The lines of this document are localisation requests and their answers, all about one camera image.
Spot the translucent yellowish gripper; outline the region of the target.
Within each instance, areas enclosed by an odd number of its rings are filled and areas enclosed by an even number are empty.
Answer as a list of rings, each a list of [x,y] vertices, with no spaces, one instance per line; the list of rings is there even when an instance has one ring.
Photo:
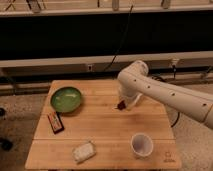
[[[137,104],[140,98],[141,98],[141,94],[133,96],[133,97],[124,96],[120,98],[120,102],[124,101],[126,105],[125,109],[131,110]]]

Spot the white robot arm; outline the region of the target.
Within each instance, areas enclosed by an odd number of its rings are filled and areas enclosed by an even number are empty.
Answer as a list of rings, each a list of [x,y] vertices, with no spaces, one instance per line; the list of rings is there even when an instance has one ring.
[[[213,95],[156,81],[148,77],[149,68],[137,60],[118,74],[119,95],[132,108],[142,95],[151,97],[213,130]]]

